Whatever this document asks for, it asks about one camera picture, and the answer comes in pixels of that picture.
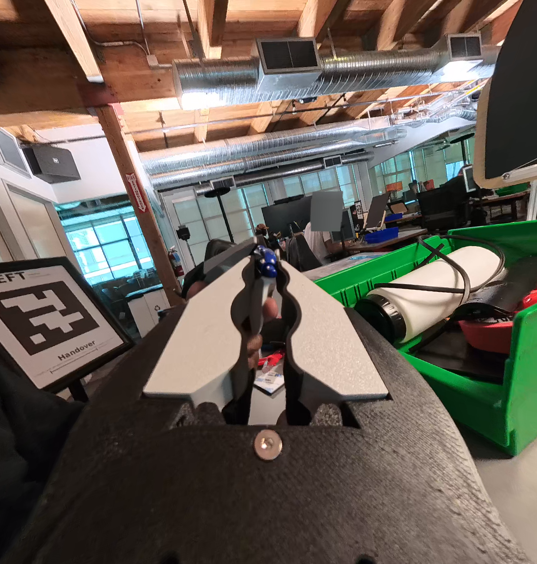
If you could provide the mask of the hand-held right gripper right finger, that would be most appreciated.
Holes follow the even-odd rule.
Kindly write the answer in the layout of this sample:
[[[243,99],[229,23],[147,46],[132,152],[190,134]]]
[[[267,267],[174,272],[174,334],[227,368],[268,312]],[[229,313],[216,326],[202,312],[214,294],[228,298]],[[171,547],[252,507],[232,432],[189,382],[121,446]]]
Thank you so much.
[[[322,404],[385,399],[388,389],[348,309],[289,263],[281,263],[283,297],[295,320],[286,359],[301,378],[298,401],[310,412]]]

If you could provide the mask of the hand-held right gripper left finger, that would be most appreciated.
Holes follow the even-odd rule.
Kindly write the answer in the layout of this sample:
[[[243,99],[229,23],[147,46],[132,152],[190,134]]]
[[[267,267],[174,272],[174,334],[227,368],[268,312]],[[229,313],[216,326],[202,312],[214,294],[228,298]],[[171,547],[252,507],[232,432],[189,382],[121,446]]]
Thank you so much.
[[[254,372],[247,343],[251,333],[254,259],[243,258],[191,298],[142,394],[214,403],[228,413],[250,414]]]

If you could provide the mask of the blue handled tool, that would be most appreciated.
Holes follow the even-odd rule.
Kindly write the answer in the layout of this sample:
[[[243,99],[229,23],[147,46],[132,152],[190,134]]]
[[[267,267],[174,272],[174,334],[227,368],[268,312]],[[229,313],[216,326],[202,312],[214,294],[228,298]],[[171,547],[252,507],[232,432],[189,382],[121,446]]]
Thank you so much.
[[[249,321],[251,331],[255,335],[260,333],[264,324],[263,306],[265,301],[269,297],[274,298],[273,294],[276,290],[278,276],[278,259],[273,250],[257,245],[251,253],[251,260],[253,263],[253,282],[251,284]]]

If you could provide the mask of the green plastic bin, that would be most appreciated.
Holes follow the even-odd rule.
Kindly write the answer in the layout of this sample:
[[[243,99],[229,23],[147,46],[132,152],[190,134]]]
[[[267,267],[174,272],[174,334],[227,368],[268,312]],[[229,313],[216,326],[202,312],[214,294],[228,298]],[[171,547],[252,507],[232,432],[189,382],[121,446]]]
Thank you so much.
[[[344,306],[352,307],[376,283],[410,273],[428,254],[414,243],[315,283]],[[513,321],[502,384],[473,380],[408,354],[419,341],[416,337],[399,351],[423,375],[456,422],[512,456],[537,438],[537,305],[518,313]]]

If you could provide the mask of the person's left hand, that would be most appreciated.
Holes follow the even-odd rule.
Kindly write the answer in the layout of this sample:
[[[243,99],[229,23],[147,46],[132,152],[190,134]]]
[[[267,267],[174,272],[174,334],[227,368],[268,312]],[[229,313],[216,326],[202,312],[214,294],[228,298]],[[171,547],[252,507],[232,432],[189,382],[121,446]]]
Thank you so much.
[[[264,324],[258,334],[251,331],[250,321],[246,319],[243,329],[247,337],[246,350],[250,365],[255,367],[259,359],[259,350],[265,343],[278,341],[283,332],[282,319],[277,318],[278,304],[274,298],[269,297],[263,306]]]

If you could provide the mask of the white recycling cabinet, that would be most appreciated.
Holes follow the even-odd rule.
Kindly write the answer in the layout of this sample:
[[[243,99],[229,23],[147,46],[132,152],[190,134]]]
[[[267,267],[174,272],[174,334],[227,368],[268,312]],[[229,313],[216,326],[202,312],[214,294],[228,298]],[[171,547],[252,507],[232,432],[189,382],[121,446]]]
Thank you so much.
[[[143,338],[159,322],[159,311],[170,307],[162,285],[129,293],[125,300]]]

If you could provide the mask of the white card with blue print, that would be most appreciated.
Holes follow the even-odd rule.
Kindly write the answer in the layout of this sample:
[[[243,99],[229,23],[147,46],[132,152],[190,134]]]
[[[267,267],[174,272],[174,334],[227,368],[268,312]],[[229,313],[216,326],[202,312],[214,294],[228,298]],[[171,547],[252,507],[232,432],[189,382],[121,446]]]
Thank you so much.
[[[285,386],[285,381],[284,376],[278,371],[258,371],[253,384],[260,392],[271,397]]]

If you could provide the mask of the printed paper sheet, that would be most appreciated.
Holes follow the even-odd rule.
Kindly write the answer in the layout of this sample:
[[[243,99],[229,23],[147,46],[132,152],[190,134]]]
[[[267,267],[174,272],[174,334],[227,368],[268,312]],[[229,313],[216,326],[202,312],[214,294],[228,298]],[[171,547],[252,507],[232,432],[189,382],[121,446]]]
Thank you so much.
[[[305,271],[303,274],[311,281],[320,280],[322,278],[334,275],[336,273],[348,270],[359,264],[364,264],[372,259],[383,257],[389,254],[388,252],[375,252],[375,253],[359,253],[343,259],[339,259],[329,264],[324,264],[315,269]]]

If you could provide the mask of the white cylinder with black cap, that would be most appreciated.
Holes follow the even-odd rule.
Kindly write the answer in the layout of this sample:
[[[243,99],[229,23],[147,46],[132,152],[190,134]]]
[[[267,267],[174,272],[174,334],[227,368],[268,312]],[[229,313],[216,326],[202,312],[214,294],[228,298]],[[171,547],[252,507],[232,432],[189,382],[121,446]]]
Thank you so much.
[[[394,346],[449,318],[504,270],[505,256],[496,248],[467,245],[448,254],[425,248],[431,261],[394,281],[376,283],[354,307]]]

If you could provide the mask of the black monitor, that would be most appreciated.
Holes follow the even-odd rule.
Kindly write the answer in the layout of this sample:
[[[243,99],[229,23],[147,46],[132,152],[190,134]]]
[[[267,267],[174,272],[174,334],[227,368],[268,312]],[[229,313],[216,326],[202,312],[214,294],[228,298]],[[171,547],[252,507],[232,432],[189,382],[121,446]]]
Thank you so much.
[[[310,222],[311,201],[311,196],[302,196],[262,207],[264,225],[268,228],[268,232],[287,238],[303,231]]]

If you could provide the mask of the red round tool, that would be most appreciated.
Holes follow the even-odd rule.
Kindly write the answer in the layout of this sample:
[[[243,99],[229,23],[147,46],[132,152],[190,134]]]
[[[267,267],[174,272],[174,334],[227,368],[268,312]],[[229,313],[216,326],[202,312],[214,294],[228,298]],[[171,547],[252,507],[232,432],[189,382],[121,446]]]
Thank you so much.
[[[477,350],[509,355],[514,317],[537,305],[537,287],[522,299],[509,319],[461,320],[459,327],[467,343]]]

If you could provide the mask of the black panel with pale rim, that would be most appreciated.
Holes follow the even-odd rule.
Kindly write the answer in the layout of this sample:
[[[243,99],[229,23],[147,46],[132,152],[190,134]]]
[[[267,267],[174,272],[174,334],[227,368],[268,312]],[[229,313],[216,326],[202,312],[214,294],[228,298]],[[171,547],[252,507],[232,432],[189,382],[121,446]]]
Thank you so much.
[[[499,189],[537,180],[537,1],[523,1],[479,98],[474,181]]]

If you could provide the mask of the large black wall speaker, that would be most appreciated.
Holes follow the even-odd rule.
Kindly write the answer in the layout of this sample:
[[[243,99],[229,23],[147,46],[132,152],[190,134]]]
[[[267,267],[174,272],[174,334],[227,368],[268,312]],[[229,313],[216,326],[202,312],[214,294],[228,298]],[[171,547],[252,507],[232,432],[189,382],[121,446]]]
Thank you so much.
[[[38,179],[49,184],[81,180],[69,150],[39,143],[23,143],[20,148],[31,173]]]

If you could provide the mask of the thin silver air duct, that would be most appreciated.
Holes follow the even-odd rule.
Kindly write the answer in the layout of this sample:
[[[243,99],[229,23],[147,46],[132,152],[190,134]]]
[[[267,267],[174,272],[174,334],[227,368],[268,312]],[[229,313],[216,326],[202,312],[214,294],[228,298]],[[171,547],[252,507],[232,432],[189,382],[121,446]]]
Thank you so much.
[[[404,139],[407,128],[388,117],[232,137],[139,153],[154,189],[168,189],[241,175],[309,157],[336,156]]]

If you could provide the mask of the large silver air duct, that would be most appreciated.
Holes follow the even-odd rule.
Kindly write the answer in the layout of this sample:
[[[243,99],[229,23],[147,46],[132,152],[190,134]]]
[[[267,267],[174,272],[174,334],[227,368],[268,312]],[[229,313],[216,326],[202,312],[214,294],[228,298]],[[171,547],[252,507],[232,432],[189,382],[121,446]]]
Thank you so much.
[[[173,61],[175,94],[184,110],[304,100],[368,90],[474,81],[494,72],[501,47],[479,34],[449,34],[433,47],[320,56],[314,67],[288,61],[270,69],[263,41],[249,59]]]

